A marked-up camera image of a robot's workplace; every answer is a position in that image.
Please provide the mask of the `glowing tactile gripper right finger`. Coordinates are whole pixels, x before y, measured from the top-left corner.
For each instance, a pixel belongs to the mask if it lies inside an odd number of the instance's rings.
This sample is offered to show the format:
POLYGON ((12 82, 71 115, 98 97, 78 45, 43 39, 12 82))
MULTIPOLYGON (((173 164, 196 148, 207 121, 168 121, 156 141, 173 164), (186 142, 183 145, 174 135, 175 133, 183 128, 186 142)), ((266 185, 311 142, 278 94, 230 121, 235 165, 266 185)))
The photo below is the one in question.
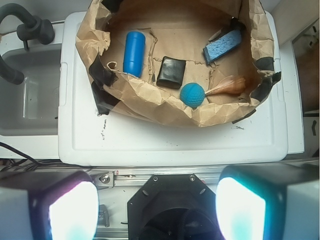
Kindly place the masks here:
POLYGON ((215 193, 216 217, 226 240, 320 238, 318 165, 228 165, 215 193))

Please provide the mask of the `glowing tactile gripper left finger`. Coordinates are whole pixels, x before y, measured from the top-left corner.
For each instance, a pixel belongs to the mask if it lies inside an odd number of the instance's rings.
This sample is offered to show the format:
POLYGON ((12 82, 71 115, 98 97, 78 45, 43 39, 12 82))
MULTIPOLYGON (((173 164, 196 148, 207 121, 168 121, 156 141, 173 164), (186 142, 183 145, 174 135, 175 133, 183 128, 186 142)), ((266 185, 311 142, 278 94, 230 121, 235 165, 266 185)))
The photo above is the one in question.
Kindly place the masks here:
POLYGON ((98 190, 78 171, 2 171, 2 240, 92 240, 99 215, 98 190))

